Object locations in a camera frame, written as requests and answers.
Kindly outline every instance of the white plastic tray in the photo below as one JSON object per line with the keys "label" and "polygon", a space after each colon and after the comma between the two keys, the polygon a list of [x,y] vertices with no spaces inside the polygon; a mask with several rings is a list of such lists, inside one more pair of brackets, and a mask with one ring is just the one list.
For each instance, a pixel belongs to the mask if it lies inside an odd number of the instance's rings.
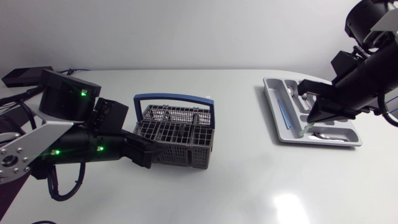
{"label": "white plastic tray", "polygon": [[[362,140],[358,135],[358,132],[349,120],[315,123],[315,125],[310,128],[304,136],[300,136],[299,132],[308,124],[307,116],[310,112],[310,109],[307,107],[304,100],[297,93],[297,85],[301,80],[265,77],[263,81],[264,92],[267,95],[272,115],[274,116],[280,141],[332,146],[362,145]],[[293,96],[288,92],[287,86],[291,86],[293,88]],[[290,129],[287,129],[286,127],[277,102],[278,100],[281,102],[287,113],[287,117],[291,123]],[[315,100],[315,96],[308,95],[308,101],[311,105],[314,104]],[[319,132],[329,137],[347,139],[348,141],[320,139],[315,137],[314,132]]]}

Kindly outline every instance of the wire mesh basket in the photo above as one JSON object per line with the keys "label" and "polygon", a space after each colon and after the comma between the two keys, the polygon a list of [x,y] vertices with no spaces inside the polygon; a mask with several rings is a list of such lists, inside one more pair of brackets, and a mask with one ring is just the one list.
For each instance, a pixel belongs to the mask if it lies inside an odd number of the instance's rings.
{"label": "wire mesh basket", "polygon": [[[210,109],[149,105],[141,112],[141,100],[180,100],[207,105]],[[207,169],[213,147],[215,117],[213,100],[178,94],[150,93],[134,97],[137,125],[134,134],[163,144],[167,150],[157,162]]]}

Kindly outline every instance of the blue basket handle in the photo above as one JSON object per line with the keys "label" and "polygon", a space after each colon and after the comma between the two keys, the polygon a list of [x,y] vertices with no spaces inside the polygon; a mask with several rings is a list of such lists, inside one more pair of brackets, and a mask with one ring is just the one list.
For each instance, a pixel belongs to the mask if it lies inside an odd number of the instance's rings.
{"label": "blue basket handle", "polygon": [[172,94],[172,93],[146,93],[138,94],[134,97],[134,106],[136,107],[137,121],[143,120],[141,110],[141,100],[179,100],[191,103],[198,103],[201,105],[210,107],[210,127],[215,128],[214,118],[214,101],[202,97],[183,95],[183,94]]}

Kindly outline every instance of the spoon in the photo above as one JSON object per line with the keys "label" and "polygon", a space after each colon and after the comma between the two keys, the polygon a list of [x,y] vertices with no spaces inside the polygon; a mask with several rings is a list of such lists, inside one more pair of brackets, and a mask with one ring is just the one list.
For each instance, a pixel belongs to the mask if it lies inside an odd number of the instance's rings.
{"label": "spoon", "polygon": [[308,96],[306,93],[304,93],[301,98],[304,100],[305,104],[309,109],[312,109],[311,103],[308,101]]}
{"label": "spoon", "polygon": [[329,136],[326,136],[326,135],[324,135],[324,134],[322,134],[322,133],[319,133],[319,132],[314,132],[313,134],[314,134],[316,137],[320,138],[320,139],[348,141],[347,139],[343,139],[343,138],[329,137]]}
{"label": "spoon", "polygon": [[290,96],[293,97],[294,96],[294,90],[291,86],[287,86],[287,91],[290,93]]}

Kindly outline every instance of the white table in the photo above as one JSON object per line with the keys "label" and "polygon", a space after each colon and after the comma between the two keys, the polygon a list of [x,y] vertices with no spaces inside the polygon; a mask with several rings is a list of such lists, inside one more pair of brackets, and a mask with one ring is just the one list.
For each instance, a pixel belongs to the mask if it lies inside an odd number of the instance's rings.
{"label": "white table", "polygon": [[[210,166],[93,162],[66,202],[50,198],[46,180],[29,177],[2,223],[398,223],[398,129],[361,114],[354,121],[361,147],[279,142],[263,92],[268,75],[307,77],[275,70],[77,73],[101,85],[101,97],[130,107],[128,131],[136,123],[135,94],[211,96],[216,133]],[[3,86],[0,93],[25,89]],[[71,189],[78,167],[57,166],[61,193]]]}

